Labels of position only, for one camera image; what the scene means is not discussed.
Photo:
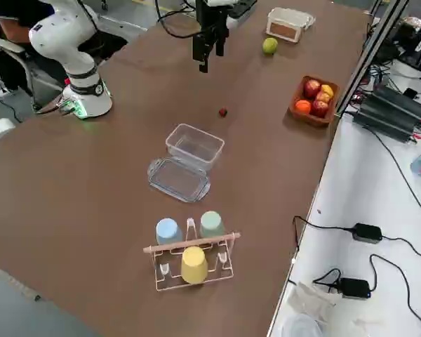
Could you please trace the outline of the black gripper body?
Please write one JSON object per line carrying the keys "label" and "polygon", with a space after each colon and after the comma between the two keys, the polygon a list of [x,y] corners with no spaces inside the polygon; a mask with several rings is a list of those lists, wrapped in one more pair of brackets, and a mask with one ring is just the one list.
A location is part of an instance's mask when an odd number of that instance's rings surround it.
{"label": "black gripper body", "polygon": [[225,1],[197,0],[195,7],[201,34],[217,32],[225,35],[227,33],[229,4]]}

